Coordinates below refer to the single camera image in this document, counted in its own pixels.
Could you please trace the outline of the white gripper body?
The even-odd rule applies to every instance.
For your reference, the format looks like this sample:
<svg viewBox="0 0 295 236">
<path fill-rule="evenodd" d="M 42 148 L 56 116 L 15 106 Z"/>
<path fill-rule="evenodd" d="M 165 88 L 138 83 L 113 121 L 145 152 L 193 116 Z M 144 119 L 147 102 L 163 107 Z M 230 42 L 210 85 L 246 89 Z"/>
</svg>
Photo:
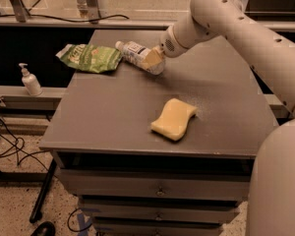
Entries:
<svg viewBox="0 0 295 236">
<path fill-rule="evenodd" d="M 188 50 L 186 33 L 177 26 L 170 26 L 160 37 L 159 45 L 165 56 L 175 58 Z"/>
</svg>

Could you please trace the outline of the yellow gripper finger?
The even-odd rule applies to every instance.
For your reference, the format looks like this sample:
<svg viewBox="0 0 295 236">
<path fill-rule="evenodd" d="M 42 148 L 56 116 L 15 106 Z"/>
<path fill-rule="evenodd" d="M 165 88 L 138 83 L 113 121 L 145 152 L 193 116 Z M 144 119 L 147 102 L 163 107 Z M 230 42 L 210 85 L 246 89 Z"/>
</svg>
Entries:
<svg viewBox="0 0 295 236">
<path fill-rule="evenodd" d="M 164 67 L 163 49 L 157 45 L 146 56 L 143 67 L 147 71 L 162 71 Z"/>
</svg>

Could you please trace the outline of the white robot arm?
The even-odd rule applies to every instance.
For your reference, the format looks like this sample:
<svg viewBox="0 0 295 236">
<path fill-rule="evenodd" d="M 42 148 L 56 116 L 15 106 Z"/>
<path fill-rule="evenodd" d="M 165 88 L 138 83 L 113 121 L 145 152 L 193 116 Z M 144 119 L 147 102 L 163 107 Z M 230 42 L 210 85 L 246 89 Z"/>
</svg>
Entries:
<svg viewBox="0 0 295 236">
<path fill-rule="evenodd" d="M 190 12 L 161 35 L 156 47 L 174 58 L 218 35 L 293 116 L 268 135 L 257 153 L 246 236 L 295 236 L 295 43 L 247 17 L 240 0 L 191 0 Z"/>
</svg>

